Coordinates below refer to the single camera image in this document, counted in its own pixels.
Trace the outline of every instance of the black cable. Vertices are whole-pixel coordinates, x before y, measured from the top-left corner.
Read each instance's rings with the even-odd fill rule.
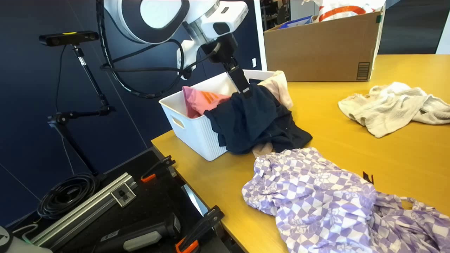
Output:
[[[44,219],[60,219],[94,195],[99,185],[100,181],[90,173],[74,175],[57,184],[43,197],[37,214]]]
[[[61,70],[63,68],[63,54],[64,54],[64,50],[66,50],[66,46],[64,45],[63,50],[61,51],[61,55],[59,56],[59,74],[58,74],[58,84],[56,85],[56,97],[55,97],[55,107],[56,107],[56,112],[59,112],[58,109],[58,95],[59,95],[59,84],[61,83]]]
[[[162,45],[164,43],[167,42],[172,42],[175,43],[178,48],[180,49],[180,58],[181,58],[181,67],[184,66],[185,63],[185,55],[184,55],[184,51],[183,48],[181,46],[181,44],[174,39],[169,39],[166,42],[162,43],[162,44],[157,44],[157,45],[150,45],[148,47],[145,47],[143,49],[140,49],[134,53],[131,54],[127,54],[124,56],[121,56],[117,59],[111,60],[111,53],[109,52],[109,48],[108,48],[108,40],[106,38],[106,29],[105,29],[105,24],[104,24],[104,4],[103,4],[104,0],[96,0],[96,12],[97,12],[97,26],[99,29],[99,37],[100,37],[100,45],[102,47],[102,51],[103,51],[103,56],[106,59],[106,63],[103,64],[102,66],[100,66],[100,69],[103,71],[108,71],[111,72],[112,75],[114,76],[114,78],[116,79],[117,82],[119,82],[119,84],[128,92],[130,92],[131,94],[134,94],[138,97],[143,97],[143,98],[147,98],[147,99],[154,99],[154,98],[159,98],[161,96],[163,96],[163,94],[165,94],[166,92],[170,91],[175,85],[178,84],[178,82],[180,81],[181,77],[186,74],[189,73],[191,71],[191,67],[193,67],[196,64],[199,64],[200,62],[208,59],[209,57],[211,57],[213,54],[215,54],[217,52],[217,50],[214,50],[213,52],[209,53],[205,58],[200,59],[199,61],[194,62],[193,64],[187,66],[184,69],[178,69],[178,68],[170,68],[170,67],[162,67],[162,68],[115,68],[114,67],[114,63],[135,56],[137,54],[140,54],[142,52],[145,52],[149,49],[152,49],[158,45]],[[119,30],[119,32],[125,36],[121,30],[118,28],[117,24],[114,22],[114,20],[112,19],[111,15],[109,15],[112,22],[114,23],[114,25],[116,26],[116,28]],[[144,71],[177,71],[178,75],[176,76],[176,78],[174,79],[174,81],[166,88],[161,90],[160,92],[158,92],[157,94],[148,94],[148,93],[144,93],[144,92],[140,92],[137,91],[135,89],[133,89],[132,87],[130,87],[129,85],[127,85],[123,79],[120,77],[120,75],[118,74],[119,72],[144,72]]]

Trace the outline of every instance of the purple checkered fabric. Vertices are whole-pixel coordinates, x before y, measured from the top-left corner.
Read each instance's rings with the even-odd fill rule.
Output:
[[[450,219],[410,198],[379,193],[315,148],[260,156],[242,189],[275,216],[290,252],[450,252]],[[402,208],[401,201],[413,204]]]

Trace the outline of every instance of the barcode label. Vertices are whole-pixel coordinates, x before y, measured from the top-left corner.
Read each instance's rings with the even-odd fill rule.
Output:
[[[358,81],[367,80],[369,78],[370,63],[359,63],[356,79]]]

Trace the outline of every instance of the white cloth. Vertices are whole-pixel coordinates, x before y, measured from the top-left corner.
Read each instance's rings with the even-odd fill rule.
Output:
[[[280,104],[286,106],[287,109],[292,108],[294,103],[288,91],[288,81],[283,71],[276,71],[271,77],[258,83],[266,87],[280,102]]]
[[[366,126],[377,138],[392,133],[411,120],[430,125],[450,123],[450,105],[404,83],[374,86],[369,94],[354,94],[338,103],[350,119]]]

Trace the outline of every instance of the wooden table surface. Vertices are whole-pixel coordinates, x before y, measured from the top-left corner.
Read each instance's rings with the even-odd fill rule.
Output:
[[[450,55],[379,55],[370,82],[293,82],[288,88],[297,126],[313,136],[309,146],[339,167],[373,174],[378,191],[408,196],[450,215],[450,125],[411,122],[381,139],[347,118],[338,101],[367,94],[375,85],[404,82],[450,102]],[[249,253],[287,252],[275,218],[248,206],[242,186],[253,177],[253,154],[225,153],[208,162],[173,131],[154,139],[163,155],[207,207],[218,205],[224,228]]]

